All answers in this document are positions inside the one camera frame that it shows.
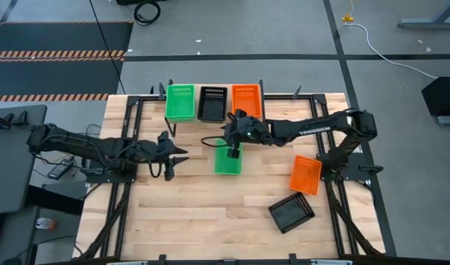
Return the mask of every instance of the gray floor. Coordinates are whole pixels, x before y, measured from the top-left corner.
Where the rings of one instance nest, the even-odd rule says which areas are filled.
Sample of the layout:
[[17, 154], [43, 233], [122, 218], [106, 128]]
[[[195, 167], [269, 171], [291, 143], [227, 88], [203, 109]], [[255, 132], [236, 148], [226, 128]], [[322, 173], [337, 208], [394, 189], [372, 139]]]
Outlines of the gray floor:
[[[357, 23], [370, 30], [372, 44], [387, 54], [450, 53], [450, 31], [396, 27], [400, 18], [432, 16], [447, 1], [355, 1]], [[0, 1], [0, 17], [10, 3]], [[108, 0], [93, 0], [100, 20], [131, 19], [131, 10]], [[371, 54], [364, 32], [344, 27], [346, 0], [331, 0], [346, 54]], [[157, 23], [135, 24], [130, 56], [184, 54], [335, 54], [322, 1], [318, 0], [169, 0], [160, 3]], [[87, 0], [18, 0], [9, 21], [92, 21]], [[450, 60], [406, 61], [434, 75], [450, 75]], [[371, 142], [395, 247], [400, 256], [450, 259], [450, 127], [429, 116], [421, 90], [432, 80], [384, 61], [348, 62], [363, 109], [376, 116], [379, 137]], [[318, 60], [230, 60], [125, 63], [128, 93], [148, 93], [167, 82], [257, 82], [267, 92], [346, 92], [339, 63]], [[104, 102], [56, 102], [47, 122], [82, 132], [101, 125]], [[0, 103], [0, 107], [16, 105]], [[61, 154], [52, 154], [52, 159]], [[50, 169], [37, 163], [43, 173]], [[65, 176], [61, 181], [82, 181]], [[36, 174], [32, 184], [50, 180]], [[67, 230], [75, 233], [75, 224]], [[66, 260], [72, 242], [40, 248], [37, 263]]]

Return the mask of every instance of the green basket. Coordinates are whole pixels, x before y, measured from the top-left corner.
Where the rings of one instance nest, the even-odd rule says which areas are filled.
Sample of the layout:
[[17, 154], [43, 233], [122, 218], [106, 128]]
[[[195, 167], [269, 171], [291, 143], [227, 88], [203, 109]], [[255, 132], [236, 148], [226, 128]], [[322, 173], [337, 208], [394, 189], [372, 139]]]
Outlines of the green basket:
[[191, 121], [195, 118], [194, 85], [167, 87], [166, 118], [169, 121]]
[[[219, 139], [217, 145], [226, 144], [225, 141]], [[215, 155], [215, 174], [241, 174], [242, 162], [242, 144], [239, 144], [239, 158], [233, 159], [228, 157], [229, 146], [217, 147]]]

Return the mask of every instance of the wooden tabletop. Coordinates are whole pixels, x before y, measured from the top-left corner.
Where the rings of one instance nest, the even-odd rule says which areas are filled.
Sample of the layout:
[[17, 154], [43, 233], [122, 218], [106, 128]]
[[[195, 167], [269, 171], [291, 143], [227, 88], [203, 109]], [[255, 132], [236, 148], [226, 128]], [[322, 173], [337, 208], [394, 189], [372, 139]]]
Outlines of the wooden tabletop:
[[[330, 113], [348, 107], [343, 93], [327, 93], [326, 99]], [[109, 96], [101, 138], [121, 135], [126, 100], [123, 95]], [[144, 103], [140, 140], [156, 141], [159, 133], [167, 130], [164, 110], [165, 102]], [[304, 100], [268, 100], [265, 110], [268, 119], [312, 117], [309, 103]], [[316, 217], [285, 235], [267, 210], [295, 193], [289, 189], [295, 155], [315, 158], [316, 138], [299, 137], [285, 147], [244, 144], [241, 175], [216, 175], [215, 149], [202, 145], [200, 139], [221, 135], [220, 126], [199, 122], [177, 125], [173, 141], [189, 151], [190, 159], [175, 167], [175, 178], [170, 182], [163, 176], [150, 177], [147, 165], [139, 166], [130, 193], [122, 260], [157, 260], [160, 254], [166, 254], [169, 260], [274, 259], [288, 258], [289, 253], [299, 258], [336, 258], [324, 185], [320, 185], [318, 195], [305, 196]], [[338, 144], [344, 135], [336, 132], [335, 138]], [[375, 248], [384, 251], [370, 192], [353, 182], [346, 182], [345, 187], [354, 222]], [[110, 184], [101, 185], [84, 204], [77, 234], [82, 250], [105, 223], [110, 189]], [[345, 248], [349, 250], [345, 226], [341, 224]], [[110, 237], [109, 254], [113, 253], [115, 236], [116, 228]]]

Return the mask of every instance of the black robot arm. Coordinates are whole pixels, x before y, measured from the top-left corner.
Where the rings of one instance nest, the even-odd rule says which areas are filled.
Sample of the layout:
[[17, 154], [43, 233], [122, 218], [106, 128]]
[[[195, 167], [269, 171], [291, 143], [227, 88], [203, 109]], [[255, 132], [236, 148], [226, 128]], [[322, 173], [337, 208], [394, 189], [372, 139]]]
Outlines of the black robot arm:
[[362, 141], [370, 141], [377, 136], [373, 115], [354, 109], [303, 121], [266, 120], [262, 123], [247, 116], [243, 110], [237, 110], [235, 115], [229, 113], [228, 118], [231, 123], [223, 127], [225, 135], [222, 138], [233, 147], [228, 153], [231, 158], [239, 156], [239, 143], [284, 146], [300, 136], [336, 130], [345, 133], [346, 137], [338, 147], [328, 152], [328, 162], [335, 168], [344, 166], [348, 156]]
[[132, 138], [93, 138], [68, 132], [54, 124], [44, 124], [32, 128], [27, 144], [33, 155], [48, 151], [67, 152], [96, 161], [105, 169], [119, 174], [131, 163], [165, 165], [164, 177], [168, 181], [174, 177], [174, 166], [187, 159], [169, 158], [170, 155], [186, 154], [187, 151], [176, 147], [166, 131], [159, 135], [156, 144], [148, 140], [134, 141]]

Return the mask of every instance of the orange basket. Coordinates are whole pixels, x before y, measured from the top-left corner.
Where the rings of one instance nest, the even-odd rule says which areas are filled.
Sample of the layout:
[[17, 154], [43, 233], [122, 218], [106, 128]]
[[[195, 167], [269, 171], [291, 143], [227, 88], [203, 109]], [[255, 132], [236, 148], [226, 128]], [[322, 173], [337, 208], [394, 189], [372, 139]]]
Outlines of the orange basket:
[[297, 155], [290, 179], [290, 189], [310, 195], [318, 194], [321, 165], [319, 160]]
[[261, 87], [260, 85], [233, 85], [231, 108], [244, 110], [249, 116], [261, 118]]

